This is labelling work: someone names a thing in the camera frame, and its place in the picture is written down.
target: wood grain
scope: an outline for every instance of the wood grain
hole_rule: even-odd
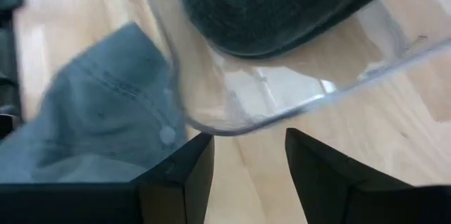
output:
[[[401,20],[401,28],[407,30],[404,41],[415,41],[419,32],[428,30],[423,29],[424,24],[416,23],[421,19],[415,18],[413,9],[398,8],[396,1],[383,3],[394,3],[390,13],[396,15]],[[36,114],[42,93],[62,65],[125,22],[138,22],[159,48],[167,51],[147,2],[27,0],[27,6],[16,15],[27,117]],[[431,6],[442,6],[446,11],[446,5],[427,5]],[[446,17],[434,15],[431,24],[449,28],[449,22],[441,21]],[[363,60],[377,62],[389,51],[377,51],[378,42],[362,39],[362,26],[357,20],[349,19],[345,23],[355,25],[354,28],[338,27],[337,32],[323,36],[331,41],[331,46],[304,49],[333,52],[354,45],[353,52],[358,54],[364,53],[364,49],[355,45],[363,44],[375,51],[373,55],[366,53]],[[343,35],[355,41],[343,43],[340,38]],[[429,38],[442,37],[443,32],[428,32],[427,35]],[[323,66],[324,73],[343,82],[350,75],[354,77],[366,64],[355,63],[357,69],[347,71],[348,75],[337,75],[339,72],[334,68],[340,63],[346,64],[346,59],[352,57],[342,60],[329,55],[322,59],[328,63],[314,66]],[[204,61],[202,66],[212,63]],[[296,61],[291,64],[294,69],[303,66]],[[451,183],[451,104],[448,101],[451,84],[447,81],[451,76],[450,66],[449,54],[444,51],[406,72],[374,82],[298,118],[250,135],[217,137],[214,183],[206,223],[306,223],[285,159],[283,145],[287,127],[297,127],[351,157],[413,185]],[[229,70],[242,68],[237,64]],[[211,86],[215,86],[214,80],[211,79]],[[196,90],[206,91],[202,87]],[[206,100],[191,101],[197,104]]]

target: wooden floor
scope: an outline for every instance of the wooden floor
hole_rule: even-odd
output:
[[[27,117],[53,73],[129,20],[156,36],[145,0],[27,0],[16,16]],[[269,129],[217,137],[206,223],[306,223],[285,159],[287,127],[413,185],[451,183],[450,66],[451,56],[436,56]]]

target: denim shirt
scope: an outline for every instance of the denim shirt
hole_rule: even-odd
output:
[[[125,182],[186,142],[170,66],[134,24],[73,59],[0,144],[0,182]]]

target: light blue denim fabric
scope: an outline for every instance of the light blue denim fabric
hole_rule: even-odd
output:
[[[170,68],[132,23],[71,61],[0,144],[0,182],[125,182],[186,142]]]

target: dark gray fabric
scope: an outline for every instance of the dark gray fabric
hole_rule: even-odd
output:
[[[123,182],[186,141],[171,69],[129,24],[63,68],[0,144],[0,182]]]
[[[194,26],[240,57],[279,54],[309,41],[371,0],[182,0]]]

